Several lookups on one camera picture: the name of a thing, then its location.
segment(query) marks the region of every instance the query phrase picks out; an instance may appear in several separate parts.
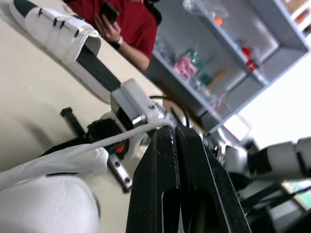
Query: table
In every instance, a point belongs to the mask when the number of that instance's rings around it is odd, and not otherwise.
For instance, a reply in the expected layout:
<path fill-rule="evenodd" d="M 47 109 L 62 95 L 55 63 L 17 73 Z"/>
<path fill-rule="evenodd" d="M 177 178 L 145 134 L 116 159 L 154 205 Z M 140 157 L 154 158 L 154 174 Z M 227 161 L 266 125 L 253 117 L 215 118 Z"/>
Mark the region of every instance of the table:
<path fill-rule="evenodd" d="M 0 170 L 73 139 L 73 132 L 59 115 L 61 109 L 72 107 L 84 127 L 110 111 L 109 105 L 92 95 L 15 23 L 7 5 L 10 1 L 0 0 Z M 68 10 L 60 0 L 33 2 Z M 134 78 L 148 95 L 161 94 L 105 41 L 98 57 L 121 82 Z M 138 162 L 139 158 L 128 162 L 131 173 Z M 110 174 L 86 174 L 83 178 L 101 203 L 101 232 L 125 232 L 130 195 L 122 194 Z"/>

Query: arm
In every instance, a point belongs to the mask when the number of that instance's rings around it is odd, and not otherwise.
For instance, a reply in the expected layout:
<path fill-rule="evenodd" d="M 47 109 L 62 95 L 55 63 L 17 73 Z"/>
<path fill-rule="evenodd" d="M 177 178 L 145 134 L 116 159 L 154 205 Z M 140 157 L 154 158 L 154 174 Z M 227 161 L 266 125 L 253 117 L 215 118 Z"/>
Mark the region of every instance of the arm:
<path fill-rule="evenodd" d="M 149 58 L 141 51 L 129 46 L 125 41 L 122 42 L 119 52 L 141 71 L 148 68 Z"/>
<path fill-rule="evenodd" d="M 117 42 L 121 35 L 121 29 L 117 22 L 110 24 L 108 19 L 103 16 L 102 19 L 94 16 L 95 24 L 102 37 L 108 42 Z M 139 50 L 129 46 L 126 42 L 122 42 L 119 52 L 139 70 L 145 71 L 149 65 L 149 58 Z"/>

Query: white shelving unit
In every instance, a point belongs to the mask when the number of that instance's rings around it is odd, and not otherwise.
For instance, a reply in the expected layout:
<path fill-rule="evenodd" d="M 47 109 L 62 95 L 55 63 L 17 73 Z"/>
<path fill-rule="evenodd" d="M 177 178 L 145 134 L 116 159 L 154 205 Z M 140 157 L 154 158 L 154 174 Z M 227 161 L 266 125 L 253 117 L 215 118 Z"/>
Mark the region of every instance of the white shelving unit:
<path fill-rule="evenodd" d="M 158 35 L 169 42 L 177 57 L 199 45 L 199 54 L 204 57 L 203 60 L 217 57 L 212 67 L 208 67 L 208 72 L 213 73 L 222 67 L 228 70 L 227 77 L 216 88 L 225 94 L 225 103 L 219 108 L 211 107 L 206 98 L 177 75 L 159 53 L 153 52 L 155 59 L 162 65 L 156 67 L 154 76 L 157 76 L 159 69 L 165 69 L 167 72 L 161 73 L 165 76 L 159 78 L 163 82 L 168 79 L 178 81 L 183 87 L 178 94 L 183 96 L 184 90 L 188 91 L 205 109 L 204 113 L 197 111 L 197 116 L 204 116 L 208 121 L 216 120 L 206 124 L 207 131 L 224 123 L 309 51 L 307 41 L 293 21 L 293 16 L 289 15 L 280 0 L 223 0 L 223 5 L 227 7 L 231 18 L 224 19 L 222 27 L 209 15 L 195 16 L 185 11 L 182 0 L 161 1 L 155 5 L 162 13 Z M 294 16 L 307 8 L 305 4 L 294 12 Z M 260 71 L 252 72 L 247 66 L 247 58 L 236 43 L 239 39 L 259 49 L 262 61 Z"/>

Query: cable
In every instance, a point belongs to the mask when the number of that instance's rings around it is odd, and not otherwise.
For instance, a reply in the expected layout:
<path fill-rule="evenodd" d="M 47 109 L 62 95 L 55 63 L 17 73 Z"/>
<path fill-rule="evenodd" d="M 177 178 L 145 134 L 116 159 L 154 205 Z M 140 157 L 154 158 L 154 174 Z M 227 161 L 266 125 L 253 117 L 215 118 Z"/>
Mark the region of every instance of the cable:
<path fill-rule="evenodd" d="M 138 135 L 140 133 L 145 133 L 147 131 L 150 131 L 150 130 L 153 130 L 157 127 L 162 127 L 162 126 L 170 126 L 171 128 L 175 128 L 175 125 L 172 123 L 172 121 L 165 120 L 165 119 L 158 119 L 158 120 L 155 120 L 154 123 L 142 125 L 142 126 L 139 126 L 135 129 L 132 129 L 132 130 L 126 131 L 124 133 L 118 134 L 116 136 L 105 138 L 103 140 L 94 142 L 92 144 L 85 145 L 84 147 L 81 147 L 81 148 L 71 152 L 70 155 L 77 155 L 77 154 L 85 153 L 85 152 L 88 152 L 90 150 L 94 150 L 94 149 L 97 149 L 100 147 L 105 147 L 105 146 L 114 144 L 116 142 L 121 142 L 123 140 L 126 140 L 126 139 L 133 137 L 135 135 Z"/>
<path fill-rule="evenodd" d="M 274 202 L 277 202 L 277 201 L 281 201 L 283 199 L 285 199 L 285 200 L 292 199 L 297 194 L 305 193 L 305 192 L 309 191 L 310 189 L 311 189 L 311 186 L 306 187 L 306 188 L 301 189 L 301 190 L 298 190 L 298 191 L 296 191 L 294 193 L 289 193 L 289 194 L 286 194 L 286 195 L 282 195 L 280 197 L 264 199 L 264 200 L 259 201 L 258 203 L 263 203 L 263 202 L 268 202 L 268 201 L 270 201 L 271 203 L 274 203 Z"/>
<path fill-rule="evenodd" d="M 309 186 L 307 188 L 304 188 L 304 189 L 301 189 L 299 191 L 296 191 L 294 193 L 282 195 L 282 196 L 279 196 L 279 197 L 276 197 L 276 198 L 269 198 L 269 199 L 260 200 L 260 201 L 258 201 L 256 203 L 253 203 L 251 206 L 248 206 L 248 208 L 246 210 L 244 210 L 244 212 L 248 215 L 249 212 L 251 211 L 251 209 L 255 205 L 260 204 L 260 203 L 265 203 L 265 202 L 268 202 L 267 205 L 269 205 L 271 208 L 275 208 L 275 207 L 277 207 L 277 206 L 279 206 L 279 205 L 289 201 L 290 199 L 292 199 L 297 194 L 308 192 L 310 189 L 311 189 L 311 186 Z"/>
<path fill-rule="evenodd" d="M 190 122 L 189 122 L 189 117 L 188 117 L 187 111 L 179 103 L 177 103 L 173 99 L 171 99 L 169 97 L 166 97 L 166 96 L 149 96 L 149 98 L 152 99 L 152 100 L 168 100 L 168 101 L 173 102 L 174 104 L 176 104 L 183 111 L 183 113 L 185 115 L 186 126 L 190 127 Z"/>

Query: black cable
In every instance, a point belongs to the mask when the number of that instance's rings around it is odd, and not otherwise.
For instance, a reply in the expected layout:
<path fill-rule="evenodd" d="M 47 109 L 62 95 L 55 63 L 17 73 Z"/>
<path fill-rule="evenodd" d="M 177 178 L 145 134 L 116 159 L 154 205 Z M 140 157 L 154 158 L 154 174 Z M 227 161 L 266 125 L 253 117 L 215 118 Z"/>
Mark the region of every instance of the black cable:
<path fill-rule="evenodd" d="M 301 193 L 305 193 L 305 192 L 308 192 L 309 190 L 311 190 L 311 186 L 309 187 L 306 187 L 304 189 L 301 189 L 301 190 L 298 190 L 296 192 L 293 192 L 293 193 L 289 193 L 289 194 L 286 194 L 286 195 L 282 195 L 282 196 L 279 196 L 279 197 L 276 197 L 276 198 L 269 198 L 269 199 L 264 199 L 264 200 L 260 200 L 258 201 L 256 204 L 260 204 L 260 203 L 265 203 L 265 202 L 268 202 L 266 204 L 270 206 L 270 208 L 275 208 L 287 201 L 289 201 L 290 199 L 292 199 L 294 196 L 296 196 L 297 194 L 301 194 Z M 249 206 L 246 210 L 244 210 L 244 212 L 248 215 L 250 210 L 256 205 L 252 205 L 252 206 Z"/>
<path fill-rule="evenodd" d="M 177 103 L 173 99 L 171 99 L 169 97 L 166 97 L 166 96 L 150 96 L 149 98 L 152 99 L 152 100 L 168 100 L 168 101 L 173 102 L 174 104 L 176 104 L 183 111 L 183 113 L 185 115 L 186 126 L 190 127 L 190 122 L 189 122 L 188 114 L 187 114 L 186 110 L 179 103 Z"/>
<path fill-rule="evenodd" d="M 274 203 L 274 202 L 278 202 L 278 201 L 283 200 L 283 199 L 284 200 L 290 200 L 294 196 L 296 196 L 297 194 L 305 193 L 305 192 L 309 191 L 310 189 L 311 189 L 311 186 L 306 187 L 306 188 L 301 189 L 301 190 L 298 190 L 298 191 L 296 191 L 294 193 L 289 193 L 289 194 L 286 194 L 286 195 L 282 195 L 280 197 L 264 199 L 264 200 L 259 201 L 258 203 L 263 203 L 263 202 L 268 202 L 268 201 L 270 201 L 271 203 Z"/>

